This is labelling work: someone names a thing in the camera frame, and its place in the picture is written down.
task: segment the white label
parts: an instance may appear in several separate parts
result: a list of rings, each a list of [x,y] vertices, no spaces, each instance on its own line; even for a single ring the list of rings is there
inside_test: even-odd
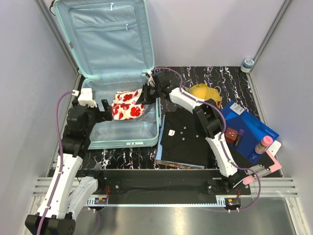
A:
[[[230,109],[232,111],[234,111],[236,114],[240,115],[244,112],[244,108],[240,107],[238,104],[236,103],[233,103],[231,106],[230,106]]]
[[[168,135],[169,136],[173,136],[175,134],[175,131],[173,131],[173,130],[170,130],[169,132],[168,132]]]

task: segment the suitcase lid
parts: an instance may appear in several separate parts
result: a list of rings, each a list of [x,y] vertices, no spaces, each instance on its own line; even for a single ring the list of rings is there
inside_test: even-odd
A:
[[[85,77],[154,68],[144,0],[56,0],[54,9]]]

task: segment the folded black shirt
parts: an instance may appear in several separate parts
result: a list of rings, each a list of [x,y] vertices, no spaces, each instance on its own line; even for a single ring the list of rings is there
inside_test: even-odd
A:
[[[213,151],[198,135],[193,114],[186,109],[166,113],[161,145],[164,161],[214,167]]]

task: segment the floral cloth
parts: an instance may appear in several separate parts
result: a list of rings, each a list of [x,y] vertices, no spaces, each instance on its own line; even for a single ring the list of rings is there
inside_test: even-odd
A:
[[[136,104],[142,89],[130,92],[117,92],[112,103],[113,120],[131,120],[145,112],[142,104]]]

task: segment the suitcase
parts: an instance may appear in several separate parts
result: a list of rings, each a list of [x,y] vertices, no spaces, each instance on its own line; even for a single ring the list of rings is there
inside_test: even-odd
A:
[[[132,91],[148,82],[154,68],[154,53],[144,0],[56,0],[54,10],[71,53],[86,78],[83,88],[92,88],[112,103],[117,91]],[[89,149],[153,146],[161,120],[160,99],[144,118],[97,123]]]

